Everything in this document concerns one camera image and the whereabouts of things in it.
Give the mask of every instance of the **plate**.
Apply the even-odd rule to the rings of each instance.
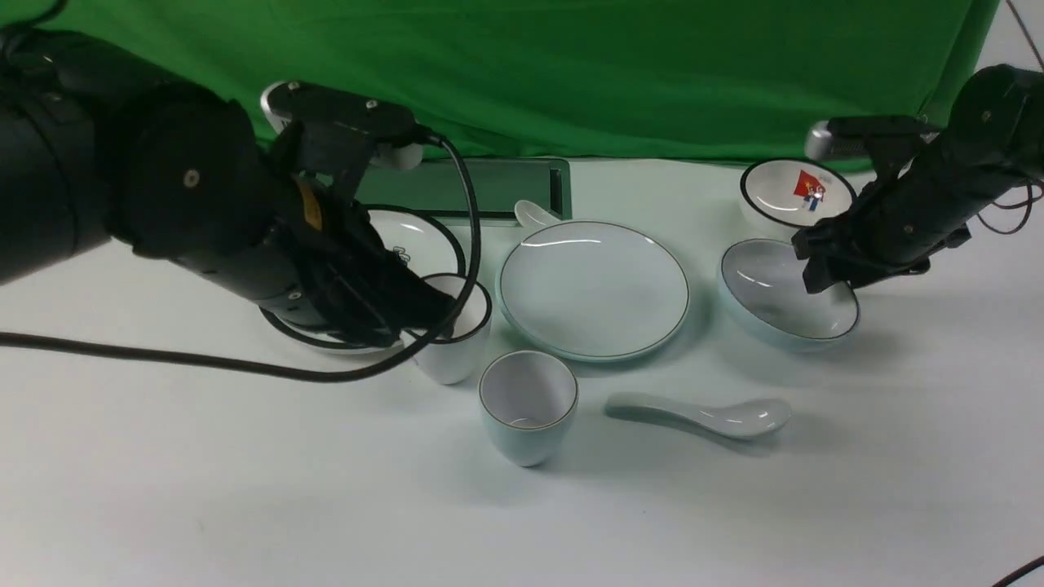
[[[398,206],[367,206],[370,224],[384,248],[420,277],[441,273],[464,275],[464,250],[442,222],[423,212]]]
[[[526,237],[507,255],[496,290],[504,318],[533,344],[592,362],[651,352],[689,311],[673,255],[638,231],[593,220]]]
[[[464,250],[456,237],[442,222],[407,208],[367,206],[370,221],[381,236],[384,248],[394,252],[399,261],[419,277],[434,274],[465,274]],[[283,334],[310,348],[334,355],[362,355],[386,351],[401,346],[377,348],[346,343],[329,334],[301,330],[275,314],[261,310],[265,320]]]

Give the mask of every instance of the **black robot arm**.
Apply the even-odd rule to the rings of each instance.
[[[236,102],[91,37],[23,36],[0,78],[3,158],[31,145],[27,163],[53,163],[3,167],[21,183],[4,182],[0,281],[113,236],[302,330],[384,348],[431,328],[452,298],[386,251],[354,199],[380,146],[430,133],[393,103],[301,83],[283,94],[291,123],[266,154]]]
[[[865,154],[878,177],[850,210],[793,236],[798,258],[808,260],[810,294],[841,281],[863,287],[923,274],[931,255],[970,238],[971,217],[1044,178],[1044,74],[982,69],[962,89],[949,126],[935,131],[899,117],[834,119],[813,128],[807,155]]]

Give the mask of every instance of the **bowl with red logo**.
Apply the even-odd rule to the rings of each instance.
[[[761,236],[789,241],[799,229],[845,212],[855,190],[845,178],[806,159],[755,163],[739,180],[743,217]]]

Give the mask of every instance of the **light blue cup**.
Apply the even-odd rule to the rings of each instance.
[[[493,446],[519,467],[532,467],[557,450],[579,399],[566,363],[538,351],[494,360],[478,382],[482,423]]]
[[[847,283],[809,295],[804,262],[778,240],[737,242],[721,256],[718,297],[749,334],[787,351],[815,351],[848,336],[859,324],[859,301]]]

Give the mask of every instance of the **red logo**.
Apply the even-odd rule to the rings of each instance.
[[[801,171],[798,174],[798,185],[793,188],[793,194],[804,198],[805,204],[808,205],[808,211],[814,212],[815,207],[827,195],[827,188],[811,173]]]

